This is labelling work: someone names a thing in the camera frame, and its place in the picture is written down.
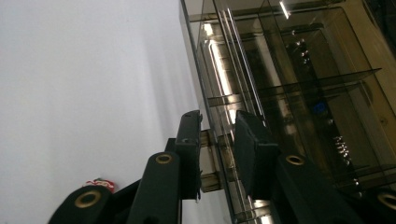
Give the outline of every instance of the fluorescent light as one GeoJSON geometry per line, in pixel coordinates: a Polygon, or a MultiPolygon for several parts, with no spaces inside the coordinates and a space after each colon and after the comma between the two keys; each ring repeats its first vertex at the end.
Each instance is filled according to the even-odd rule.
{"type": "Polygon", "coordinates": [[[204,29],[206,31],[206,35],[213,35],[213,29],[212,29],[212,25],[210,25],[210,23],[205,23],[204,29]]]}
{"type": "Polygon", "coordinates": [[[283,13],[285,14],[286,20],[288,20],[290,13],[286,10],[286,7],[282,1],[280,1],[279,4],[282,7],[282,10],[283,10],[283,13]]]}

